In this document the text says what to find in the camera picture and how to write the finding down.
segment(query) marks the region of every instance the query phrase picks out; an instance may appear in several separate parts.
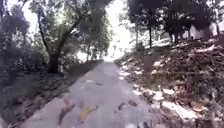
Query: road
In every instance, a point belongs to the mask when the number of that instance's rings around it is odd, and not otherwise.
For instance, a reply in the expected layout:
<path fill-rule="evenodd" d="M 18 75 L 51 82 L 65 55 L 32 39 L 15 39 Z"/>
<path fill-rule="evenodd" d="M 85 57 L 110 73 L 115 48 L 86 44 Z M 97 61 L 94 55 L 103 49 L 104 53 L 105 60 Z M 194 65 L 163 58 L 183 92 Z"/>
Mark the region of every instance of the road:
<path fill-rule="evenodd" d="M 119 72 L 113 62 L 102 62 L 76 81 L 62 98 L 53 99 L 35 112 L 21 128 L 141 128 L 144 122 L 150 127 L 154 115 L 149 106 Z M 59 115 L 67 103 L 64 99 L 75 106 L 59 125 Z"/>

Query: forest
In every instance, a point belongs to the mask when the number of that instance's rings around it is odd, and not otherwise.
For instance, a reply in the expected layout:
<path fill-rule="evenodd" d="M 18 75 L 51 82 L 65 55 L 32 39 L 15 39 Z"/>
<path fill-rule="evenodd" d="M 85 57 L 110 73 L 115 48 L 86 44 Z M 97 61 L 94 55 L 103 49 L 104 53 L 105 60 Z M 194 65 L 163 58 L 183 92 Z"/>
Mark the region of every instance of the forest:
<path fill-rule="evenodd" d="M 108 56 L 114 33 L 106 8 L 115 0 L 18 0 L 11 8 L 8 1 L 0 0 L 0 113 L 17 127 Z M 223 122 L 224 1 L 127 0 L 125 4 L 127 13 L 119 15 L 119 24 L 135 35 L 135 44 L 131 53 L 115 62 L 130 67 L 127 79 L 139 88 L 161 90 L 158 84 L 169 85 L 166 88 L 176 92 L 165 99 L 193 109 L 205 106 L 196 100 L 214 101 Z M 35 32 L 29 31 L 25 5 L 37 18 Z M 194 38 L 192 27 L 201 32 L 200 38 Z M 148 40 L 142 42 L 144 32 Z M 170 44 L 156 47 L 162 36 Z M 142 73 L 135 73 L 135 68 Z M 152 95 L 143 94 L 152 102 Z"/>

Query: roadside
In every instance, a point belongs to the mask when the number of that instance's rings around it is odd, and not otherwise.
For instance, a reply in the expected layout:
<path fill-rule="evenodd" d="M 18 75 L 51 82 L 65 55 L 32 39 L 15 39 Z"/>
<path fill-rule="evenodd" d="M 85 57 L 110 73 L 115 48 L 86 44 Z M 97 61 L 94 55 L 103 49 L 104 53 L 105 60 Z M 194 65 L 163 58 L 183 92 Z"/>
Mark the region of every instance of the roadside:
<path fill-rule="evenodd" d="M 116 63 L 167 120 L 176 118 L 181 127 L 206 128 L 212 121 L 223 127 L 223 55 L 222 47 L 199 40 L 135 52 Z"/>
<path fill-rule="evenodd" d="M 35 73 L 18 78 L 12 86 L 0 92 L 0 113 L 3 119 L 17 127 L 36 110 L 66 92 L 79 77 L 99 62 L 73 65 L 66 74 Z"/>

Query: tree branch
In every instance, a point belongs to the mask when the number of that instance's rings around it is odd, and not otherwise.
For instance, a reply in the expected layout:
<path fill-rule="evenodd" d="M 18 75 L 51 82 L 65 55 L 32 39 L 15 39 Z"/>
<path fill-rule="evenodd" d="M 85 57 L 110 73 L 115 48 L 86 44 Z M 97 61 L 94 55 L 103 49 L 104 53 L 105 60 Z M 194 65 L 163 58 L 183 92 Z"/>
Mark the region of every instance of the tree branch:
<path fill-rule="evenodd" d="M 40 31 L 40 35 L 41 35 L 43 44 L 44 44 L 44 46 L 45 46 L 45 48 L 46 48 L 47 53 L 50 54 L 49 47 L 48 47 L 47 42 L 46 42 L 46 40 L 45 40 L 45 38 L 44 38 L 45 36 L 44 36 L 43 28 L 42 28 L 42 26 L 41 26 L 40 12 L 38 12 L 38 14 L 37 14 L 37 18 L 38 18 L 38 27 L 39 27 L 39 31 Z"/>
<path fill-rule="evenodd" d="M 56 53 L 57 55 L 60 54 L 62 47 L 64 46 L 64 44 L 66 43 L 66 40 L 68 39 L 68 37 L 70 36 L 71 32 L 74 30 L 75 27 L 77 27 L 77 25 L 79 25 L 79 23 L 81 22 L 81 20 L 86 17 L 87 13 L 89 11 L 86 11 L 84 14 L 82 14 L 74 23 L 73 25 L 62 35 L 62 38 L 58 41 L 59 44 L 56 48 Z"/>

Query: leaf litter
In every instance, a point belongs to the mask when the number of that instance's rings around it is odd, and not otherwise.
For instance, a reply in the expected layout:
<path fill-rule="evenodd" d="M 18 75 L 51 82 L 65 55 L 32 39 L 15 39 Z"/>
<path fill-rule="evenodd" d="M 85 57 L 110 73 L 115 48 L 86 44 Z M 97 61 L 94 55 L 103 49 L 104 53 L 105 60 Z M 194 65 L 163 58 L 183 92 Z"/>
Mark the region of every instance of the leaf litter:
<path fill-rule="evenodd" d="M 160 99 L 160 108 L 163 107 L 162 102 L 166 101 L 194 111 L 198 118 L 193 122 L 187 119 L 185 125 L 181 122 L 186 119 L 178 119 L 181 127 L 197 125 L 198 128 L 206 128 L 202 123 L 214 120 L 224 127 L 223 47 L 212 42 L 190 41 L 155 48 L 150 55 L 133 53 L 116 63 L 130 74 L 126 79 L 138 85 L 134 89 L 142 91 L 149 105 L 157 102 L 154 97 L 160 91 L 163 97 Z"/>

